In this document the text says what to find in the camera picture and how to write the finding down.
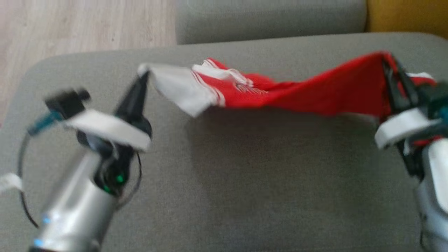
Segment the white stripe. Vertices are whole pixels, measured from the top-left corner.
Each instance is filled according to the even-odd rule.
[[[196,73],[196,72],[194,72],[194,71],[192,71],[192,73],[195,74],[197,80],[199,81],[199,83],[201,83],[201,85],[203,85],[204,87],[208,88],[211,92],[213,92],[213,94],[215,94],[215,98],[216,98],[216,100],[215,100],[215,103],[214,103],[213,105],[218,105],[218,106],[220,106],[220,107],[225,107],[225,98],[224,98],[224,95],[221,93],[221,91],[219,91],[219,90],[218,90],[217,88],[215,88],[215,87],[212,87],[212,86],[208,85],[208,84],[202,79],[202,77],[201,77],[198,73]]]
[[[254,82],[251,79],[246,78],[236,69],[215,69],[206,67],[203,65],[193,65],[191,68],[193,71],[198,72],[202,75],[212,77],[218,80],[226,80],[230,82],[235,82],[241,85],[246,85],[249,87],[254,86]]]
[[[413,74],[413,73],[406,73],[409,77],[421,77],[421,78],[428,78],[428,79],[434,79],[430,74],[428,73],[418,73],[418,74]]]
[[[212,66],[207,60],[204,60],[204,61],[202,62],[202,65],[201,65],[201,66],[205,66],[205,67],[213,68],[213,66]]]
[[[206,60],[204,60],[204,61],[207,61],[212,67],[214,67],[214,68],[217,68],[217,69],[221,69],[221,68],[219,68],[212,60],[210,60],[210,59],[206,59]]]

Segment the teal connector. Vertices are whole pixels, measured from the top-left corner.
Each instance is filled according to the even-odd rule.
[[[61,121],[63,118],[59,112],[51,111],[45,116],[37,119],[33,125],[28,127],[27,131],[31,136],[35,136],[42,132],[44,129],[49,128],[55,122]]]
[[[448,107],[441,108],[439,114],[440,118],[442,118],[445,123],[448,123]]]

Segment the printed logo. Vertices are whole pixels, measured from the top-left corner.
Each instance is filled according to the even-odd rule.
[[[257,94],[257,95],[261,95],[261,94],[266,94],[267,91],[255,88],[255,87],[249,87],[245,84],[241,84],[241,83],[234,83],[233,84],[235,86],[235,88],[240,91],[241,93],[246,93],[249,92],[251,94]]]

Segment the gray upholstery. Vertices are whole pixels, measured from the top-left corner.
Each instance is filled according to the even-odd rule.
[[[179,44],[363,32],[365,0],[178,0]]]
[[[50,58],[26,73],[10,105],[0,130],[0,174],[15,171],[24,128],[46,111],[42,97],[61,88],[84,86],[90,107],[110,112],[145,61],[189,66],[214,57],[241,71],[298,81],[375,50],[391,50],[411,72],[448,78],[448,42],[419,33]],[[376,150],[369,120],[277,109],[210,109],[192,119],[155,92],[147,98],[154,141],[142,156],[144,180],[116,214],[104,251],[420,251],[413,181],[394,149]],[[25,188],[35,217],[77,147],[73,133],[61,129],[31,141]],[[17,192],[2,194],[1,202],[0,251],[25,251],[35,230]]]

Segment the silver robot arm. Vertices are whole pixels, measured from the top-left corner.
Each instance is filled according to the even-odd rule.
[[[422,152],[423,180],[415,188],[422,222],[421,246],[448,251],[448,139],[434,141]]]
[[[139,69],[138,77],[116,108],[113,118],[117,117],[127,126],[151,137],[151,125],[142,115],[148,77],[147,69]],[[46,104],[52,113],[67,120],[85,111],[82,100],[82,95],[69,91],[46,99]],[[28,129],[29,135],[35,135],[47,123],[40,121]],[[78,131],[77,137],[83,147],[37,221],[40,223],[39,234],[34,238],[30,252],[100,251],[113,214],[122,206],[119,199],[137,151],[91,133]]]
[[[392,116],[375,134],[380,149],[396,146],[411,177],[421,220],[421,247],[448,252],[448,84],[418,87],[396,61],[383,64]]]

